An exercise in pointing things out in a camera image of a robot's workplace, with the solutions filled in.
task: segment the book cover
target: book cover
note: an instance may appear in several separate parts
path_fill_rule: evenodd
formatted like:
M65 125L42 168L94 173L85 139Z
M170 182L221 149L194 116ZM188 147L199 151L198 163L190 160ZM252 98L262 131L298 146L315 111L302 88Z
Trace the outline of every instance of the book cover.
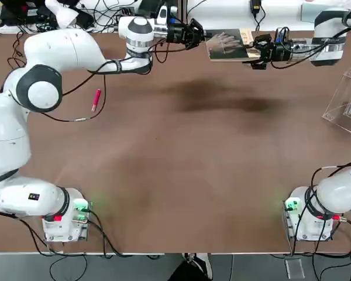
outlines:
M252 48L250 29L206 30L206 46L211 61L250 61L260 58L260 52Z

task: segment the shoe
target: shoe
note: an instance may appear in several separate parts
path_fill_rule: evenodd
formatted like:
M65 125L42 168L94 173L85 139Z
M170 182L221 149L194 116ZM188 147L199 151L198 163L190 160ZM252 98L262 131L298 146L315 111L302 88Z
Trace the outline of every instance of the shoe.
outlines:
M213 280L212 267L207 253L182 253L182 256L190 265L199 268L209 280Z

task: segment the red pen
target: red pen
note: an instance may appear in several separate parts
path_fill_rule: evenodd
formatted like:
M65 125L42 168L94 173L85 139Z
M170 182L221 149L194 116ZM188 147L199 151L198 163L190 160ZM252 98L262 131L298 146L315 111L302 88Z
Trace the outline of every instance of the red pen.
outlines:
M101 94L101 90L100 90L100 89L97 89L97 90L96 90L96 94L95 94L94 103L92 104L92 108L91 108L91 111L92 111L92 112L95 112L95 111L96 111L96 107L98 106L99 99L100 99L100 94Z

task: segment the brown table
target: brown table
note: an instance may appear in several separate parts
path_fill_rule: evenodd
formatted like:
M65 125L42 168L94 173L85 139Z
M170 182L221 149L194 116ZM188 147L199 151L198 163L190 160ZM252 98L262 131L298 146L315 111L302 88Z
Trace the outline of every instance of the brown table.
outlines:
M117 35L95 38L106 57L123 57ZM0 37L0 85L13 41ZM288 252L281 201L318 167L351 160L351 134L321 118L350 66L351 35L335 67L253 71L211 63L204 45L172 53L148 76L107 77L99 118L61 123L30 115L33 157L21 172L80 189L120 251ZM87 76L65 73L64 89ZM97 88L102 77L52 114L89 115ZM341 229L319 250L348 251L351 232ZM99 233L64 250L102 252ZM0 252L16 251L35 251L30 235L0 217Z

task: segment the floor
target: floor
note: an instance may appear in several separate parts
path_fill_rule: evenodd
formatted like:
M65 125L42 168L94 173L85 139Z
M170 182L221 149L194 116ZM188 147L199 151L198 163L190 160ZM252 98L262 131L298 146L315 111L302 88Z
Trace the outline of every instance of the floor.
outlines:
M0 255L0 281L48 281L49 266L58 258L45 258L39 255ZM166 281L181 263L179 254L168 254L157 261L145 256L104 260L88 256L88 268L81 281ZM232 255L213 255L211 264L214 281L229 281ZM347 260L331 260L316 257L318 274L327 266L348 263ZM306 281L316 280L312 270L311 258L302 257ZM67 258L56 264L53 269L57 281L75 281L84 269L82 258ZM324 281L348 281L351 267L331 269L323 274ZM270 255L235 255L232 281L287 280L283 259Z

